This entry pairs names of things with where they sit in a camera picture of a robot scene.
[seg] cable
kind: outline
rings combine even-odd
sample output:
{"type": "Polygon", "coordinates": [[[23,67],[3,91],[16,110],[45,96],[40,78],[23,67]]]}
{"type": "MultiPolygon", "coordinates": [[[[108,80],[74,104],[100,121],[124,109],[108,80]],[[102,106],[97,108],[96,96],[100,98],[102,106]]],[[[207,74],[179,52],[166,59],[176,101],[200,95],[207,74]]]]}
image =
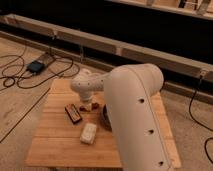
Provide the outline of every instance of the cable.
{"type": "Polygon", "coordinates": [[[30,107],[30,109],[24,114],[24,116],[19,119],[19,121],[9,130],[9,132],[0,140],[0,143],[2,143],[9,135],[10,133],[19,125],[19,123],[34,109],[34,107],[44,98],[44,96],[49,92],[50,88],[46,90],[41,97],[36,100],[36,102],[30,107]]]}
{"type": "Polygon", "coordinates": [[[197,95],[197,92],[198,92],[199,89],[200,89],[200,85],[201,85],[202,81],[203,81],[203,77],[200,76],[198,86],[197,86],[197,88],[195,89],[195,92],[194,92],[194,94],[193,94],[193,96],[192,96],[192,98],[191,98],[191,101],[190,101],[190,103],[189,103],[189,114],[190,114],[190,116],[191,116],[191,118],[192,118],[192,120],[193,120],[194,122],[196,122],[198,125],[200,125],[200,126],[206,128],[207,130],[213,132],[213,129],[212,129],[212,128],[209,128],[208,126],[206,126],[206,125],[204,125],[203,123],[201,123],[200,121],[198,121],[198,120],[193,116],[193,114],[192,114],[192,103],[193,103],[193,101],[194,101],[194,99],[195,99],[195,97],[196,97],[196,95],[197,95]]]}
{"type": "Polygon", "coordinates": [[[213,137],[211,138],[208,138],[205,143],[204,143],[204,149],[205,149],[205,153],[206,153],[206,156],[208,157],[209,161],[213,164],[213,159],[210,157],[209,153],[208,153],[208,149],[207,149],[207,145],[208,145],[208,142],[209,141],[212,141],[213,140],[213,137]]]}
{"type": "MultiPolygon", "coordinates": [[[[198,86],[197,86],[197,88],[195,89],[195,91],[194,91],[194,93],[193,93],[193,95],[192,95],[192,98],[191,98],[191,100],[190,100],[190,103],[189,103],[189,114],[190,114],[192,120],[193,120],[195,123],[197,123],[198,125],[202,126],[202,127],[205,128],[205,129],[209,130],[210,132],[213,132],[213,129],[212,129],[212,128],[210,128],[210,127],[204,125],[203,123],[201,123],[200,121],[198,121],[198,120],[193,116],[192,111],[191,111],[192,103],[193,103],[193,101],[194,101],[194,99],[195,99],[195,97],[196,97],[196,95],[197,95],[197,92],[198,92],[199,89],[200,89],[200,85],[201,85],[202,81],[203,81],[203,76],[200,76],[198,86]]],[[[208,149],[207,149],[207,144],[208,144],[208,142],[211,141],[211,140],[213,140],[213,137],[210,137],[210,138],[208,138],[208,139],[205,141],[205,143],[204,143],[204,150],[205,150],[205,154],[206,154],[207,158],[208,158],[209,161],[213,164],[213,160],[211,159],[211,157],[210,157],[210,155],[209,155],[209,152],[208,152],[208,149]]]]}
{"type": "MultiPolygon", "coordinates": [[[[69,69],[71,69],[71,68],[73,67],[74,61],[73,61],[72,58],[69,58],[69,57],[61,57],[61,59],[69,59],[69,60],[71,60],[70,66],[67,67],[66,69],[64,69],[64,70],[62,70],[62,71],[60,71],[60,72],[58,72],[58,73],[54,73],[52,76],[46,78],[45,80],[43,80],[43,81],[41,81],[40,83],[38,83],[38,84],[36,84],[36,85],[33,85],[33,86],[22,86],[22,85],[20,85],[20,83],[21,83],[23,80],[25,80],[25,78],[24,78],[24,74],[26,73],[26,71],[25,71],[25,72],[23,72],[23,73],[21,74],[21,76],[18,78],[17,83],[16,83],[17,86],[18,86],[19,88],[21,88],[21,89],[31,89],[31,88],[38,87],[38,86],[44,84],[46,81],[50,80],[51,78],[54,78],[54,77],[56,77],[56,76],[59,76],[60,74],[62,74],[62,73],[64,73],[64,72],[68,71],[69,69]]],[[[73,75],[71,75],[71,76],[69,76],[69,77],[75,76],[76,74],[79,73],[79,71],[80,71],[80,67],[78,67],[78,70],[77,70],[76,73],[74,73],[73,75]]]]}

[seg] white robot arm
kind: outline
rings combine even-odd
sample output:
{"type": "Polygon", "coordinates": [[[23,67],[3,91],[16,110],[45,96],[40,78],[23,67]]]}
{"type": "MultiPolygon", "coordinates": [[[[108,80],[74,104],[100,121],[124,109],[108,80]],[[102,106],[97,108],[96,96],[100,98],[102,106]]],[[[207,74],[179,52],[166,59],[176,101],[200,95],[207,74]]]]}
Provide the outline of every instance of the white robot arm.
{"type": "Polygon", "coordinates": [[[125,65],[108,74],[82,70],[71,88],[82,101],[92,91],[104,98],[121,162],[125,171],[172,171],[150,96],[163,85],[163,75],[152,64],[125,65]]]}

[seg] remote control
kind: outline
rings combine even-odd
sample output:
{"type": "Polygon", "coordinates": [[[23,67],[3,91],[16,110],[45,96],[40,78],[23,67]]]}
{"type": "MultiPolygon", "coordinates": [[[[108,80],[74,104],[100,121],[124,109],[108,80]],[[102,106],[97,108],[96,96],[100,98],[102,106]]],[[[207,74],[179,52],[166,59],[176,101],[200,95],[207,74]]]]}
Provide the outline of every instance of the remote control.
{"type": "Polygon", "coordinates": [[[93,144],[95,140],[97,126],[93,123],[87,123],[81,133],[80,140],[86,144],[93,144]]]}

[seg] black wall panel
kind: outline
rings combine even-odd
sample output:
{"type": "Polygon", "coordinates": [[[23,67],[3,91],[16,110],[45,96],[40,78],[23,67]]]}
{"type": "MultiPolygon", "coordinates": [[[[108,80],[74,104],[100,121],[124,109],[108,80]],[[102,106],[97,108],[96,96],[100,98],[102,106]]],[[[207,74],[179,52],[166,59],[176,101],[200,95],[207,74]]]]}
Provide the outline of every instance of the black wall panel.
{"type": "Polygon", "coordinates": [[[213,21],[101,0],[11,0],[16,14],[213,64],[213,21]]]}

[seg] black cable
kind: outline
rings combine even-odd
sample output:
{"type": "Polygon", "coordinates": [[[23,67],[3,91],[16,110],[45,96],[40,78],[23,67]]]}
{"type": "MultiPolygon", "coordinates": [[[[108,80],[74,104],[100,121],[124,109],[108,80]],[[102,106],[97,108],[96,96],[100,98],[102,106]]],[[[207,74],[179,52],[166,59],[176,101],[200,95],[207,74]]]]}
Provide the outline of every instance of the black cable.
{"type": "Polygon", "coordinates": [[[204,143],[204,149],[205,149],[205,153],[206,153],[206,156],[208,157],[209,161],[213,164],[213,159],[210,157],[209,153],[208,153],[208,149],[207,149],[207,145],[208,145],[208,142],[209,141],[212,141],[213,140],[213,137],[211,138],[208,138],[205,143],[204,143]]]}
{"type": "Polygon", "coordinates": [[[19,123],[34,109],[34,107],[44,98],[44,96],[49,92],[50,88],[46,90],[41,97],[36,100],[36,102],[30,107],[30,109],[24,114],[24,116],[19,119],[19,121],[9,130],[9,132],[0,140],[0,143],[2,143],[9,135],[10,133],[19,125],[19,123]]]}
{"type": "MultiPolygon", "coordinates": [[[[194,91],[194,93],[193,93],[193,96],[192,96],[192,98],[191,98],[191,100],[190,100],[190,104],[189,104],[189,114],[190,114],[192,120],[193,120],[195,123],[197,123],[198,125],[202,126],[202,127],[205,128],[205,129],[207,129],[207,130],[213,132],[213,129],[212,129],[212,128],[210,128],[210,127],[204,125],[203,123],[201,123],[200,121],[198,121],[198,120],[193,116],[192,111],[191,111],[192,103],[193,103],[193,101],[194,101],[194,99],[195,99],[195,97],[196,97],[196,95],[197,95],[197,92],[198,92],[199,89],[200,89],[200,85],[201,85],[202,81],[203,81],[203,76],[200,76],[198,86],[197,86],[197,88],[195,89],[195,91],[194,91]]],[[[208,138],[208,139],[205,141],[205,143],[204,143],[204,150],[205,150],[205,154],[206,154],[206,156],[208,157],[209,161],[213,164],[213,160],[211,159],[211,157],[210,157],[210,155],[209,155],[209,152],[208,152],[208,149],[207,149],[207,144],[208,144],[208,142],[211,141],[211,140],[213,140],[213,137],[210,137],[210,138],[208,138]]]]}
{"type": "Polygon", "coordinates": [[[192,118],[192,120],[193,120],[194,122],[196,122],[198,125],[200,125],[200,126],[206,128],[207,130],[213,132],[213,129],[212,129],[212,128],[210,128],[210,127],[204,125],[203,123],[201,123],[200,121],[198,121],[198,120],[193,116],[193,114],[192,114],[192,103],[193,103],[193,101],[194,101],[194,99],[195,99],[195,97],[196,97],[196,95],[197,95],[197,92],[198,92],[199,89],[200,89],[200,85],[201,85],[202,81],[203,81],[203,77],[201,76],[200,79],[199,79],[198,86],[197,86],[197,88],[195,89],[195,92],[194,92],[194,94],[193,94],[193,96],[192,96],[192,98],[191,98],[191,101],[190,101],[190,103],[189,103],[189,114],[190,114],[190,116],[191,116],[191,118],[192,118]]]}

